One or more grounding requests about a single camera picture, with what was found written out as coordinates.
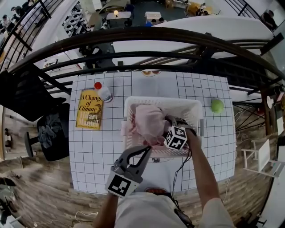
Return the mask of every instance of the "curved railing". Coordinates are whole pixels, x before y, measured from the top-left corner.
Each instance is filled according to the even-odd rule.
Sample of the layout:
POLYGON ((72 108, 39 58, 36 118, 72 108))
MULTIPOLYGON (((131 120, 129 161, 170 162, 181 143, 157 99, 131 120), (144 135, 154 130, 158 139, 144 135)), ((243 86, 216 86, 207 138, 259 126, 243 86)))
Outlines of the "curved railing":
MULTIPOLYGON (((156 41, 174 41, 188 43, 192 45, 199 45, 202 47, 199 52, 196 53, 175 53, 175 52, 123 52, 123 53, 106 53, 101 55, 94 55, 91 57, 82 57, 78 59, 73 59, 61 63, 54 64, 50 67, 44 69, 38 69, 37 74, 43 79, 52 84, 48 86, 49 88, 57 87, 59 91, 64 91, 68 94, 71 93, 71 89, 65 87, 65 85, 70 85, 71 82, 59 83, 56 81, 59 78, 70 77, 74 75, 87 74, 87 73, 99 73, 108 71, 126 71, 126 70, 144 70, 144 69, 159 69, 167 71, 179 71, 179 72, 194 72, 194 73, 204 73, 207 74, 207 66, 230 66, 230 68, 235 68, 239 70, 246 71, 250 74, 256 74, 262 78, 264 83, 263 86, 270 86, 280 80, 285 80, 285 75, 279 71, 275 66, 268 63, 266 60, 262 59, 260 56, 253 54, 252 52, 228 41, 212 37, 210 35, 196 33, 192 31, 186 31, 175 28, 163 28, 163 27, 131 27, 123 29, 108 29, 99 30, 90 33, 81 34, 75 37, 70 37, 58 41, 56 43, 50 44, 42 49, 31 53, 26 56, 26 58, 17 62, 15 65, 8 69, 9 73, 16 74, 21 73, 27 67, 35 67, 33 64, 46 59, 50 56, 72 50, 80 47, 85 47, 87 45, 98 45, 102 43, 112 43, 114 41, 133 41, 133 40, 156 40, 156 41), (215 52, 223 51, 233 54, 244 62, 251 62, 253 65, 267 69, 276 75, 276 78, 270 78, 266 74, 257 72, 251 68, 245 67, 244 65, 239 65, 227 61, 227 59, 215 59, 212 55, 215 52), (95 69, 82 69, 79 71, 74 71, 70 73, 58 74, 54 77, 50 77, 45 72, 57 69, 63 66, 73 65, 77 63, 82 63, 86 61, 96 61, 103 59, 113 59, 120 57, 165 57, 165 58, 177 58, 177 59, 187 59, 188 63, 183 65, 163 65, 163 64, 134 64, 134 65, 118 65, 118 66, 107 66, 95 69)), ((246 76, 236 75, 236 77, 241 77, 246 79, 246 76)))
POLYGON ((5 55, 2 63, 0 63, 0 71, 8 69, 11 65, 17 63, 21 56, 25 57, 28 51, 32 51, 31 44, 45 25, 42 20, 44 18, 50 19, 51 14, 62 1, 63 0, 38 0, 19 19, 0 48, 0 56, 2 54, 5 55))
POLYGON ((238 16, 251 17, 262 20, 259 14, 245 0, 225 0, 238 16))

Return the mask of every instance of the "white chair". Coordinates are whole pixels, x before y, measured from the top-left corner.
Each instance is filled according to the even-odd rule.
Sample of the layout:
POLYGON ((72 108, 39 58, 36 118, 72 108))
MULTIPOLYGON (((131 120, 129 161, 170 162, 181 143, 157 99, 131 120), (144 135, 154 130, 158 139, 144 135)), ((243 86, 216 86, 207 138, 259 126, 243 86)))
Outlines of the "white chair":
POLYGON ((253 150, 252 149, 241 149, 244 152, 244 169, 256 173, 261 173, 267 176, 271 177, 279 177, 284 166, 285 162, 279 162, 270 160, 270 145, 269 145, 269 139, 266 140, 265 143, 261 143, 257 145, 257 143, 260 142, 260 140, 252 140, 253 143, 253 150), (254 156, 253 160, 257 161, 257 169, 251 169, 248 168, 248 159, 254 156), (262 171, 263 168, 268 164, 271 163, 272 169, 269 172, 262 171))

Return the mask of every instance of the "tennis ball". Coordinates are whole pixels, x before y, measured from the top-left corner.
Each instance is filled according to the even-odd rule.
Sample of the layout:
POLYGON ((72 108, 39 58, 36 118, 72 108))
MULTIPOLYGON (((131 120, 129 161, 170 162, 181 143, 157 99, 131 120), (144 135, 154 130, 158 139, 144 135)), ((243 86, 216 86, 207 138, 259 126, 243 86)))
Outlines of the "tennis ball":
POLYGON ((212 111, 215 113, 222 113, 224 110, 224 104, 221 100, 212 100, 212 111))

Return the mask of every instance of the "yellow book cover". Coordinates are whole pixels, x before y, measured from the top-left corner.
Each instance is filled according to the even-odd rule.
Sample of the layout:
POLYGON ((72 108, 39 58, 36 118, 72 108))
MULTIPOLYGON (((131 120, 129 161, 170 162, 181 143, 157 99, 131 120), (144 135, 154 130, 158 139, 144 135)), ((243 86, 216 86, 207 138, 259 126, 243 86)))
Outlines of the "yellow book cover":
POLYGON ((76 127, 99 130, 102 120, 103 101, 95 90, 81 92, 76 127))

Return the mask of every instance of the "plastic bottle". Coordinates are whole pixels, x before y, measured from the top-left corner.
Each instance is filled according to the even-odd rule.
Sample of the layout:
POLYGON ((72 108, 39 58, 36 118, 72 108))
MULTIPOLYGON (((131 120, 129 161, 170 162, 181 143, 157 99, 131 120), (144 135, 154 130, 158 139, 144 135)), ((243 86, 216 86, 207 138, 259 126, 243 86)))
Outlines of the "plastic bottle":
POLYGON ((94 88, 97 90, 98 96, 105 102, 110 102, 113 99, 113 96, 107 86, 104 86, 100 82, 94 84, 94 88))

